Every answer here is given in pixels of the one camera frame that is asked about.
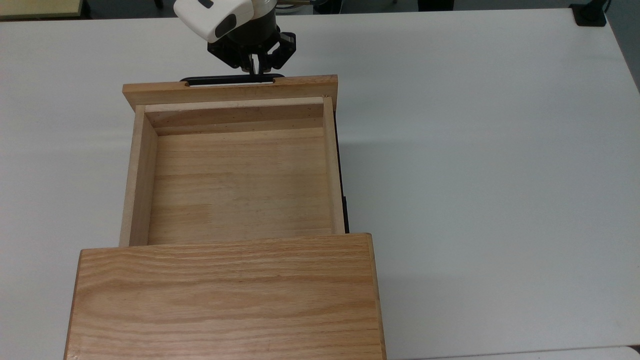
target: wood grain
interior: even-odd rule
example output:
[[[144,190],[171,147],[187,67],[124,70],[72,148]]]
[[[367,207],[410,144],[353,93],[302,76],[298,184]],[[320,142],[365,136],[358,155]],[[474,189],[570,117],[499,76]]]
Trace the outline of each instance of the wood grain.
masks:
[[[332,234],[324,147],[321,127],[160,136],[148,243]]]
[[[67,360],[381,360],[368,234],[83,250]]]
[[[129,156],[129,173],[124,196],[120,246],[146,245],[156,172],[158,136],[145,116],[145,107],[136,108]]]
[[[192,102],[146,106],[158,135],[229,133],[322,126],[323,98]]]
[[[342,208],[342,184],[338,164],[338,146],[335,136],[335,121],[331,98],[324,98],[324,154],[326,160],[327,186],[332,219],[333,234],[344,234],[344,213]]]
[[[273,83],[250,85],[188,86],[186,82],[126,84],[122,93],[132,108],[137,105],[184,102],[241,101],[328,96],[335,110],[338,76],[275,78]]]

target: white table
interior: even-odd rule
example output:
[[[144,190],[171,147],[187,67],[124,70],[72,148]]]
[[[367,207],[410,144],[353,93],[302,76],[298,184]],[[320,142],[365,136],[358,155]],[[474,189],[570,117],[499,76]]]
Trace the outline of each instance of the white table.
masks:
[[[278,23],[285,75],[340,78],[389,359],[640,343],[640,96],[610,28],[567,9]],[[0,358],[61,358],[78,252],[117,245],[122,84],[232,73],[177,19],[0,23]]]
[[[523,352],[519,354],[449,357],[448,360],[639,360],[628,347],[587,348],[564,351]]]

